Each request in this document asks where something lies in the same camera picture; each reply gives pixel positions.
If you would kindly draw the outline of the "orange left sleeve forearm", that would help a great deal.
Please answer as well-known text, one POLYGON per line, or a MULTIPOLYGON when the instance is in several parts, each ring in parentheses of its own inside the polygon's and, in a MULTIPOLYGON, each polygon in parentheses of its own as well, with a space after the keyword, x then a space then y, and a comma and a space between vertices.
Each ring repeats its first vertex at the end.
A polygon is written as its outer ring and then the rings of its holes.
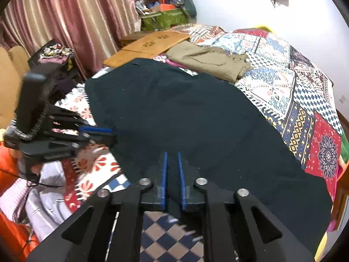
POLYGON ((1 145, 1 261, 7 259, 5 251, 15 261, 26 261, 38 245, 37 237, 30 238, 27 227, 19 222, 28 187, 18 175, 15 152, 1 145))

